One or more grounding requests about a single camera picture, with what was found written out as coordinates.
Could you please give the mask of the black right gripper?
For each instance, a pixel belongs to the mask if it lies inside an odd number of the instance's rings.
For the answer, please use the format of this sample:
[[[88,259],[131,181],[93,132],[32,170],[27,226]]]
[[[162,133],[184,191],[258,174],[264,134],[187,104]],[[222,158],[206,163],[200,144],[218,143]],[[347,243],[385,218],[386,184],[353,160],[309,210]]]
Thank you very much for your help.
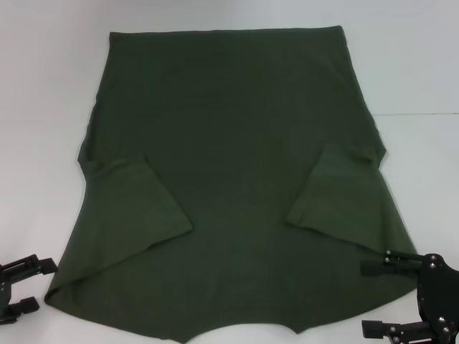
[[[391,344],[456,344],[459,334],[459,270],[439,254],[410,254],[387,250],[381,261],[361,261],[364,277],[394,274],[418,278],[419,322],[389,323],[362,320],[366,339],[387,337]]]

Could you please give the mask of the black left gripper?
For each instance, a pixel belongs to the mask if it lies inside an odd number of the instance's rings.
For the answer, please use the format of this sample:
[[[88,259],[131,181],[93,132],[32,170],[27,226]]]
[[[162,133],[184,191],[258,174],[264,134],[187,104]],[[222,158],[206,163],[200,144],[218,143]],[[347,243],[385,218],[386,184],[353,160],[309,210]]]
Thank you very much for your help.
[[[52,258],[38,259],[36,254],[15,262],[0,265],[0,323],[15,323],[22,315],[39,310],[35,297],[10,302],[10,284],[15,284],[38,274],[54,274],[58,267]]]

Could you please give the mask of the dark green t-shirt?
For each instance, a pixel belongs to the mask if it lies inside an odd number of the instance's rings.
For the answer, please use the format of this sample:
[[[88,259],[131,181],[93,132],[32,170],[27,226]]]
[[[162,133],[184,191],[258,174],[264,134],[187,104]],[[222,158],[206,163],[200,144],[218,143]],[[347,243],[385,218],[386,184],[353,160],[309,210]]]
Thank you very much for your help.
[[[49,306],[186,343],[239,324],[301,333],[416,288],[359,269],[415,248],[341,27],[109,45]]]

